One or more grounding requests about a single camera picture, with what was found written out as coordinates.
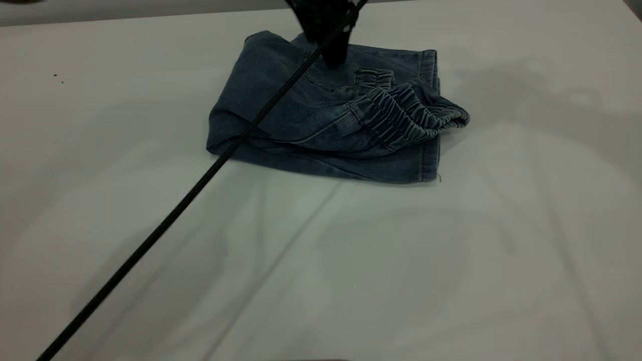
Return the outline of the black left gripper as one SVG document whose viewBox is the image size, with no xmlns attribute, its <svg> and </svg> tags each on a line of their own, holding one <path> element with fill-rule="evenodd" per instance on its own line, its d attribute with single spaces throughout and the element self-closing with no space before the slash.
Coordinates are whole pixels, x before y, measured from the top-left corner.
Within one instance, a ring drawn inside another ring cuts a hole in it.
<svg viewBox="0 0 642 361">
<path fill-rule="evenodd" d="M 321 43 L 321 57 L 328 68 L 345 63 L 351 32 L 356 25 L 362 1 L 286 1 L 310 43 Z M 335 60 L 333 39 L 335 36 Z"/>
</svg>

